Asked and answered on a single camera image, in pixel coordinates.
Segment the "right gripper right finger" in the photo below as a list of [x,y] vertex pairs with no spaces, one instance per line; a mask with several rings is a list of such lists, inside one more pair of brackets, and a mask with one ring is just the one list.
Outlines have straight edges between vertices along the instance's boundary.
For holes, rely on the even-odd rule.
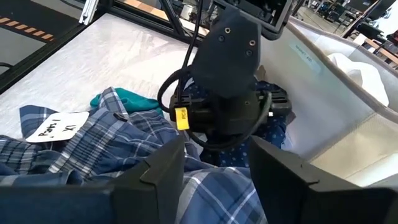
[[301,224],[303,203],[310,185],[320,179],[297,154],[252,136],[249,169],[268,224]]

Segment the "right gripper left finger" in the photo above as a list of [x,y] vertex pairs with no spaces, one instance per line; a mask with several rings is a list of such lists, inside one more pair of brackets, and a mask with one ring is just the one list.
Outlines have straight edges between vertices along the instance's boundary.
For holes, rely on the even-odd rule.
[[184,140],[178,136],[113,179],[112,224],[174,224],[184,160]]

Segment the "navy dotted garment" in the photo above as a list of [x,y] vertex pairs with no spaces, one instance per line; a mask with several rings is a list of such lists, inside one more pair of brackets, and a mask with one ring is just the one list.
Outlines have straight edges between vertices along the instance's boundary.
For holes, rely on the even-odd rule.
[[[287,96],[287,92],[278,85],[262,80],[257,81],[256,90],[271,91],[272,96],[274,96],[275,93],[277,95],[281,93],[282,96]],[[190,93],[193,99],[207,95],[207,92],[197,86],[194,82],[191,82],[184,92]],[[270,142],[278,148],[281,148],[284,144],[287,124],[287,116],[285,114],[274,115],[270,117],[265,124],[260,125],[254,135]],[[219,167],[249,167],[248,140],[245,140],[239,146],[233,147],[224,152],[215,152],[204,149],[200,153],[200,159],[203,162]]]

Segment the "blue plaid shirt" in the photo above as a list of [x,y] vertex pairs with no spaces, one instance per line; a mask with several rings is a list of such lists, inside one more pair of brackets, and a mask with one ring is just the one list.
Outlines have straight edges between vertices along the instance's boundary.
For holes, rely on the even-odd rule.
[[[128,112],[117,89],[66,141],[30,143],[0,135],[0,185],[99,184],[115,180],[165,143],[177,130],[157,110]],[[214,166],[185,143],[182,193],[174,224],[268,224],[246,155]]]

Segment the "teal sock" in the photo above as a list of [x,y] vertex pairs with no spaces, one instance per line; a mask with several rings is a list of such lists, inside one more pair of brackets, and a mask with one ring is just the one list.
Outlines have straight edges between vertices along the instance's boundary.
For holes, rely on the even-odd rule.
[[161,117],[164,117],[157,100],[146,98],[123,88],[115,88],[115,92],[119,96],[128,114],[138,111],[156,110]]

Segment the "white pants size tag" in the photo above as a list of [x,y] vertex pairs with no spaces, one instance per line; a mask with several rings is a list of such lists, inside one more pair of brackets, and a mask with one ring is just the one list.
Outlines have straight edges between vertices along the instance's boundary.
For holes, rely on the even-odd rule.
[[69,140],[86,123],[89,112],[51,114],[27,139],[30,143]]

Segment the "white garment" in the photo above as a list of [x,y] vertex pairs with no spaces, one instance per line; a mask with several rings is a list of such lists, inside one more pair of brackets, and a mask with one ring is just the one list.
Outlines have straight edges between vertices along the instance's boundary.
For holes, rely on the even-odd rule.
[[376,67],[364,62],[352,61],[341,53],[332,53],[328,55],[328,58],[355,84],[359,85],[384,106],[389,106],[389,99]]

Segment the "bin label sticker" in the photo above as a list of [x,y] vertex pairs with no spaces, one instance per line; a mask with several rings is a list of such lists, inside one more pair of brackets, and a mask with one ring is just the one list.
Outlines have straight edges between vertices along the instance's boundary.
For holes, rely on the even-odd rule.
[[296,54],[315,72],[320,73],[321,67],[318,62],[300,45],[297,43],[290,43],[289,47],[296,52]]

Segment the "beige fabric storage bin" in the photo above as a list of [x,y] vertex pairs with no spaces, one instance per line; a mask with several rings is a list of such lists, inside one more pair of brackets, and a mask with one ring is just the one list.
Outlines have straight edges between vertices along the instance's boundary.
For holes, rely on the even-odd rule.
[[[289,47],[300,44],[319,64],[315,73]],[[379,71],[389,106],[355,84],[328,58],[341,53]],[[267,79],[289,94],[294,120],[286,149],[362,187],[398,187],[398,71],[359,44],[290,18],[281,37],[262,39]]]

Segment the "silver frame bracket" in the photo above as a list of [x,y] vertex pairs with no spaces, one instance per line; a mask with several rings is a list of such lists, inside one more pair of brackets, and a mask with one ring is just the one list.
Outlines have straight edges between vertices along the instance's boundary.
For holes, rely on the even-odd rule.
[[88,25],[93,20],[98,3],[99,0],[86,0],[79,19],[80,24]]

